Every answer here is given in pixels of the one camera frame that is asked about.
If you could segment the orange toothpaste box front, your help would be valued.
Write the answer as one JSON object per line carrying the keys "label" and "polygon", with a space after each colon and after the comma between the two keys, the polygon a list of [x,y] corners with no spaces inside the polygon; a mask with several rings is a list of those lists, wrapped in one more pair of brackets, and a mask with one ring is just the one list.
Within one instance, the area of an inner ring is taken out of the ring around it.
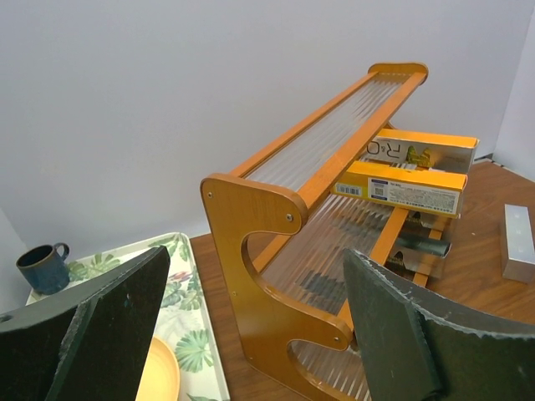
{"label": "orange toothpaste box front", "polygon": [[467,174],[478,145],[474,137],[382,129],[359,158]]}

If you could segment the orange toothpaste box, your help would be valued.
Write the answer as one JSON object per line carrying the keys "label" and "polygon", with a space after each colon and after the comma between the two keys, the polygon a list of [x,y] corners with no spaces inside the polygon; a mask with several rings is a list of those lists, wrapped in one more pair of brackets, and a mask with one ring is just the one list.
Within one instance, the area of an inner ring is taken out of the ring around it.
{"label": "orange toothpaste box", "polygon": [[474,137],[382,129],[359,158],[467,174],[478,145]]}
{"label": "orange toothpaste box", "polygon": [[466,183],[466,174],[355,161],[338,178],[331,193],[457,218]]}

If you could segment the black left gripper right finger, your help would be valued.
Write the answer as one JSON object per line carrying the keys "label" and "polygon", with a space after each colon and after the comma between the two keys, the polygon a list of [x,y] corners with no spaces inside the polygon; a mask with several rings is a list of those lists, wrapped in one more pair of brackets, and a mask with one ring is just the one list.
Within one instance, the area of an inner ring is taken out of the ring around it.
{"label": "black left gripper right finger", "polygon": [[534,326],[480,312],[344,250],[373,400],[532,400]]}

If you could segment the black R&O toothpaste box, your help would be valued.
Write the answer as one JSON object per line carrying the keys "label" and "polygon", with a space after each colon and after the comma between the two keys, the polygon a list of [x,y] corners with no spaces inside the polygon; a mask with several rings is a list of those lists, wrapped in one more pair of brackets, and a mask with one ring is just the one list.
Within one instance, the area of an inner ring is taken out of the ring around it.
{"label": "black R&O toothpaste box", "polygon": [[447,230],[451,220],[419,211],[411,211],[395,240],[397,246],[427,253],[433,256],[446,257],[451,249]]}

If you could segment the silver R&O charcoal toothpaste box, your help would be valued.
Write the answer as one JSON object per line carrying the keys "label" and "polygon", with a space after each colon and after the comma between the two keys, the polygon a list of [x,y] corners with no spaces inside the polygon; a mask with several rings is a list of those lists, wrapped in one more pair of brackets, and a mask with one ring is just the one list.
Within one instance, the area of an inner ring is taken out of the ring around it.
{"label": "silver R&O charcoal toothpaste box", "polygon": [[426,253],[411,253],[408,250],[396,251],[388,256],[385,266],[399,272],[414,272],[429,277],[441,278],[445,259]]}

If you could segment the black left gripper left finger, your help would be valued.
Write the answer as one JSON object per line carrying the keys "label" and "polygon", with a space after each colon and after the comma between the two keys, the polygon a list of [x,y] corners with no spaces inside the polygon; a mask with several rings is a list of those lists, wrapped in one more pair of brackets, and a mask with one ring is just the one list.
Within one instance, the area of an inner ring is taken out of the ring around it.
{"label": "black left gripper left finger", "polygon": [[133,400],[166,288],[158,246],[1,316],[3,400]]}

